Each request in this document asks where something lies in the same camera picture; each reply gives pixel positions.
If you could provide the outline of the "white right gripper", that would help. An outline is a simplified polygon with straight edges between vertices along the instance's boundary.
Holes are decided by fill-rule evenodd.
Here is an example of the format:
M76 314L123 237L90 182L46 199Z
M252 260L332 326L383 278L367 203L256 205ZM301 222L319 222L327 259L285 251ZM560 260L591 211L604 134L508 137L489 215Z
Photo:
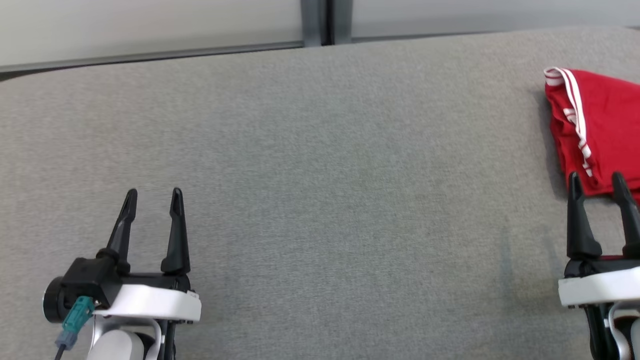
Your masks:
M622 256L603 256L585 209L585 190L579 174L570 173L567 192L569 262L558 280L564 307L638 301L640 298L640 213L621 172L612 174L613 199L622 219L625 244Z

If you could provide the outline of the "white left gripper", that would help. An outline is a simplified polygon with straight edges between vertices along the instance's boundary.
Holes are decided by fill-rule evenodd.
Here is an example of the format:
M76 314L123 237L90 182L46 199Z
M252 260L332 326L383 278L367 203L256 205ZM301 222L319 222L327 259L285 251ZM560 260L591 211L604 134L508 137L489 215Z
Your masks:
M119 275L128 275L131 224L137 215L137 189L131 188L119 210L107 246L98 251L98 258L114 261ZM156 321L199 322L202 301L192 288L186 274L191 271L185 199L175 187L169 208L171 227L166 256L159 273L133 273L125 278L118 294L109 305L96 306L93 314L101 317L153 319Z

